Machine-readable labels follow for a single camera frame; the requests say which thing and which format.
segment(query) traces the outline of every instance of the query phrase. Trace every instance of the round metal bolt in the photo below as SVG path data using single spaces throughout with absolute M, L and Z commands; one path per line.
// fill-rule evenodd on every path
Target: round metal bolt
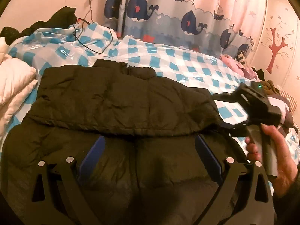
M 234 159 L 233 159 L 232 157 L 227 157 L 227 158 L 226 158 L 226 161 L 227 161 L 228 163 L 234 163 Z
M 262 163 L 261 163 L 260 161 L 256 161 L 256 162 L 255 162 L 255 165 L 258 166 L 258 167 L 261 167 L 261 166 L 262 166 Z
M 45 165 L 45 162 L 44 162 L 44 161 L 40 161 L 40 162 L 38 163 L 38 165 L 39 165 L 40 167 L 42 167 L 42 166 Z
M 67 163 L 71 163 L 72 161 L 74 161 L 74 157 L 68 157 L 68 158 L 66 159 L 66 162 L 67 162 Z

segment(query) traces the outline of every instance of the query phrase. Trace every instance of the bed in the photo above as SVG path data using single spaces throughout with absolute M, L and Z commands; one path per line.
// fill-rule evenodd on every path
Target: bed
M 145 43 L 129 36 L 118 40 L 113 31 L 97 23 L 90 24 L 83 31 L 79 25 L 76 26 L 76 33 L 80 34 L 79 39 L 83 45 L 75 40 L 73 32 L 73 26 L 69 29 L 38 29 L 31 36 L 22 37 L 10 45 L 9 54 L 35 67 L 39 82 L 44 70 L 48 67 L 66 64 L 90 67 L 99 58 L 126 62 L 130 66 L 152 67 L 159 77 L 168 77 L 188 87 L 207 88 L 211 94 L 232 92 L 240 83 L 249 85 L 251 82 L 233 72 L 215 57 L 188 49 Z M 103 53 L 97 54 L 85 46 Z M 36 99 L 37 88 L 31 92 L 13 116 L 7 133 L 12 127 L 22 122 Z M 236 124 L 247 119 L 247 114 L 237 103 L 216 101 L 216 104 L 220 116 L 226 122 Z M 244 138 L 235 139 L 247 153 Z M 294 129 L 290 129 L 286 136 L 286 143 L 293 160 L 298 164 L 299 139 Z

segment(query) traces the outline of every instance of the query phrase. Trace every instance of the tree decal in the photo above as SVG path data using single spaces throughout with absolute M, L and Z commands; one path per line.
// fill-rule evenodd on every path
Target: tree decal
M 280 50 L 283 47 L 287 47 L 287 46 L 292 45 L 292 44 L 290 44 L 290 45 L 287 44 L 285 42 L 285 39 L 286 38 L 290 39 L 291 37 L 289 37 L 289 36 L 294 33 L 294 30 L 292 30 L 292 32 L 290 34 L 285 34 L 284 36 L 281 37 L 280 34 L 279 34 L 280 28 L 283 28 L 282 26 L 288 26 L 288 25 L 286 23 L 282 22 L 281 16 L 278 16 L 278 19 L 280 20 L 280 22 L 277 25 L 275 25 L 274 28 L 272 28 L 270 26 L 270 28 L 265 29 L 267 31 L 268 36 L 269 36 L 269 37 L 267 37 L 267 42 L 266 43 L 261 42 L 262 46 L 267 46 L 272 51 L 272 58 L 271 58 L 271 61 L 268 65 L 268 67 L 267 67 L 267 71 L 271 74 L 272 74 L 275 58 L 276 58 L 277 55 L 280 55 L 283 59 L 285 59 L 285 57 L 289 58 L 287 52 L 280 52 Z

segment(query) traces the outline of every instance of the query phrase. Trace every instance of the gray handle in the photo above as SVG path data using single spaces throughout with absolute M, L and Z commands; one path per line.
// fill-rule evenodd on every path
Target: gray handle
M 277 155 L 273 140 L 263 133 L 261 126 L 250 125 L 247 126 L 246 129 L 251 142 L 258 147 L 258 153 L 260 153 L 262 157 L 262 164 L 269 180 L 277 178 Z

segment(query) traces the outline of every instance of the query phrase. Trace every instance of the curtain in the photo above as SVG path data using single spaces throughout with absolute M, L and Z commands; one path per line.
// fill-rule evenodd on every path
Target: curtain
M 266 0 L 121 1 L 114 28 L 111 21 L 106 24 L 119 36 L 184 47 L 217 58 L 220 54 L 236 58 L 238 51 L 249 54 L 259 40 L 266 8 Z

